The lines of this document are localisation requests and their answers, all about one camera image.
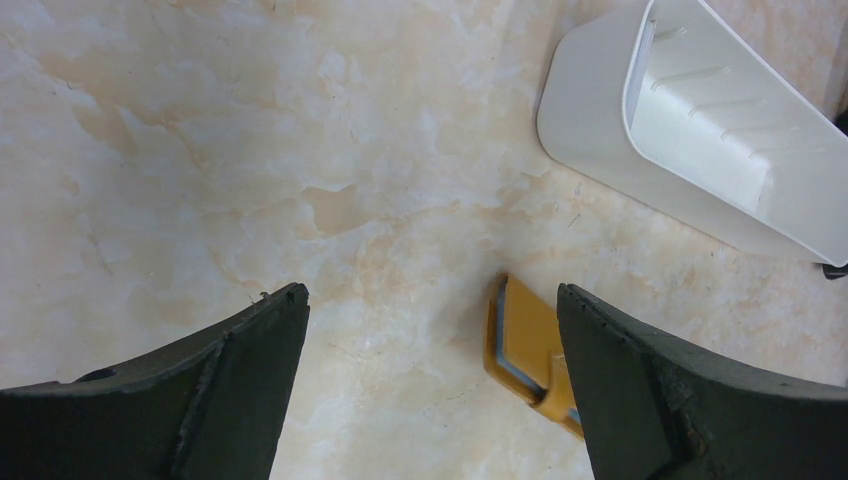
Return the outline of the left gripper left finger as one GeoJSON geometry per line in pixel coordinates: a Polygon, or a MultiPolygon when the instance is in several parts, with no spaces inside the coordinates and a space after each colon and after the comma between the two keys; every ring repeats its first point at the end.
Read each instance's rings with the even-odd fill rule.
{"type": "Polygon", "coordinates": [[[305,341],[292,283],[232,317],[70,382],[1,393],[5,479],[266,479],[305,341]]]}

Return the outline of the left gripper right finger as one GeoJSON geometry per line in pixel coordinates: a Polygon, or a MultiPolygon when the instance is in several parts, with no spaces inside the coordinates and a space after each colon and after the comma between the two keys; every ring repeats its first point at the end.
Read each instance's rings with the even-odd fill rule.
{"type": "Polygon", "coordinates": [[[711,352],[573,285],[557,318],[598,479],[843,479],[847,391],[711,352]]]}

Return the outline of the orange leather card holder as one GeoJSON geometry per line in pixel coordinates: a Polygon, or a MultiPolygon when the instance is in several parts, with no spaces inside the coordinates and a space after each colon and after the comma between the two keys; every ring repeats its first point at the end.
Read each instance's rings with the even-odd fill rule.
{"type": "Polygon", "coordinates": [[[534,411],[584,438],[556,310],[507,273],[488,296],[483,365],[534,411]]]}

